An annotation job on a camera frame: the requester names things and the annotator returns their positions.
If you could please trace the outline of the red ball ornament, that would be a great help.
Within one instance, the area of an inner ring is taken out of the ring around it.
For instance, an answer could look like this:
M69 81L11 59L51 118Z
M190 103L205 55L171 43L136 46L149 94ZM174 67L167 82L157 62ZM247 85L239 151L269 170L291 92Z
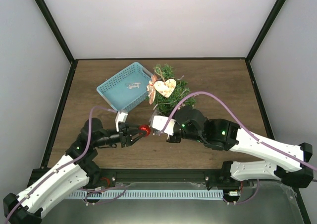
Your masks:
M139 126L139 135L143 137L149 136L151 133L151 128L147 124L142 124Z

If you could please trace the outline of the small green christmas tree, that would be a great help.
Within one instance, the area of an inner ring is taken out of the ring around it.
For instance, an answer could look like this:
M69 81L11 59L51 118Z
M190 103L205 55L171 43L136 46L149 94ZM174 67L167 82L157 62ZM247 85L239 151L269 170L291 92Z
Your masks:
M175 77L172 66L157 64L148 81L147 93L147 100L154 106L154 110L159 115L169 116L174 107L191 91L182 77Z

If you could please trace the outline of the gingerbread figure ornament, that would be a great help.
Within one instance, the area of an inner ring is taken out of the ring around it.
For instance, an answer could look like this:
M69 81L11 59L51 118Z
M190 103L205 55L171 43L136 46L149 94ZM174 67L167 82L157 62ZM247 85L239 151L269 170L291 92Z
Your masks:
M156 75L152 75L151 79L147 85L147 92L148 92L148 101L151 105L156 97L156 89L154 88L154 84L158 81L158 78Z

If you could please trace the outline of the brown heart ornament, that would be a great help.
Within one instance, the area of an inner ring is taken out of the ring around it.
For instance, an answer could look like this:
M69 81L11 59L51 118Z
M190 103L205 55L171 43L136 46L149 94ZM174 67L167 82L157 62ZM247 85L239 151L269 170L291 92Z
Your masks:
M162 71L159 67L155 68L155 73L161 77L162 81L158 80L154 84L154 88L162 96L164 96L165 98L169 98L176 88L176 80L173 78L165 80Z

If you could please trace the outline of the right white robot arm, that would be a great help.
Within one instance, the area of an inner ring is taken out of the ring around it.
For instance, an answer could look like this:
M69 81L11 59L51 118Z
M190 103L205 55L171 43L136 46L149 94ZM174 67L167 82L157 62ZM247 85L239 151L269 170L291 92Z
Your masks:
M306 188L314 179L314 171L304 163L311 158L308 143L291 145L249 133L239 124L225 119L208 119L199 110L185 106L163 122L161 131L170 143L182 139L203 143L219 151L244 153L259 158L258 162L223 163L220 180L231 186L236 181L272 179L283 184Z

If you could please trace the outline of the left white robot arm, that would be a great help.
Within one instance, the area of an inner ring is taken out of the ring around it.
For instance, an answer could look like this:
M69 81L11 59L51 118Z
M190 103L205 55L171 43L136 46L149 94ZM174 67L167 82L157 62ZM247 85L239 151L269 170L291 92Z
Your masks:
M75 142L51 169L25 190L4 197L5 223L41 223L72 192L100 183L101 169L93 161L97 148L115 148L118 144L129 147L150 131L147 125L125 122L119 122L117 128L104 129L98 118L87 120Z

